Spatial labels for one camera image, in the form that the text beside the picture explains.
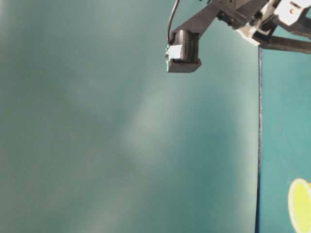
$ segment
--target green backdrop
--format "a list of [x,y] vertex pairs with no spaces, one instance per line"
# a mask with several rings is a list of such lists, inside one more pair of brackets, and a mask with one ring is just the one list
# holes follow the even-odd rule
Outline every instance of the green backdrop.
[[[301,39],[284,30],[276,34]],[[310,64],[308,54],[262,51],[260,232],[294,232],[289,187],[297,178],[311,182]]]
[[258,50],[215,21],[167,74],[172,4],[0,1],[0,232],[254,230]]

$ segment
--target dark edge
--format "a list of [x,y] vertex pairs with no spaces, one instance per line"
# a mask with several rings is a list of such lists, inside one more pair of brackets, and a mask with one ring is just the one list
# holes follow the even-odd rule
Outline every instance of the dark edge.
[[257,179],[257,208],[255,233],[259,233],[260,217],[260,172],[261,172],[261,135],[262,135],[262,48],[258,50],[259,54],[259,130],[258,130],[258,179]]

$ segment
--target black cable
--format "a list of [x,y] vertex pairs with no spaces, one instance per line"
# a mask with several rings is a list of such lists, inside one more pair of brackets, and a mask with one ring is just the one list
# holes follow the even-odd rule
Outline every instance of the black cable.
[[167,27],[166,41],[167,41],[167,43],[168,43],[169,45],[172,45],[172,44],[173,44],[173,41],[170,41],[170,33],[171,33],[170,31],[171,31],[172,21],[173,21],[173,18],[174,18],[176,9],[177,9],[177,7],[178,7],[178,4],[179,4],[179,0],[176,0],[176,1],[175,1],[175,4],[174,4],[174,6],[173,6],[173,9],[172,9],[170,18],[169,18],[169,26]]

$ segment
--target white plastic part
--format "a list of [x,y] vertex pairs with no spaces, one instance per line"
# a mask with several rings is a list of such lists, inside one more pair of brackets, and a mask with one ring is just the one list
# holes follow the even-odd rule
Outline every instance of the white plastic part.
[[273,15],[275,8],[273,7],[273,3],[275,0],[270,0],[262,9],[262,18],[259,20],[254,26],[251,26],[249,23],[247,23],[244,27],[237,29],[236,31],[248,42],[255,46],[259,46],[260,43],[253,39],[253,36],[255,32],[259,32],[261,34],[268,34],[268,32],[263,32],[260,30],[261,24],[271,15]]
[[168,60],[170,59],[180,59],[181,58],[181,48],[182,45],[171,45],[166,50],[165,54],[168,57]]
[[282,0],[276,8],[275,15],[288,26],[295,23],[304,9],[311,6],[311,0]]

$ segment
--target yellow circle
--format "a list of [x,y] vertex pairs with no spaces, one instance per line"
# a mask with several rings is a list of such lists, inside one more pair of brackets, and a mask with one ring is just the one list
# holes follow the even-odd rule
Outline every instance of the yellow circle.
[[311,233],[311,184],[295,180],[288,193],[288,210],[297,233]]

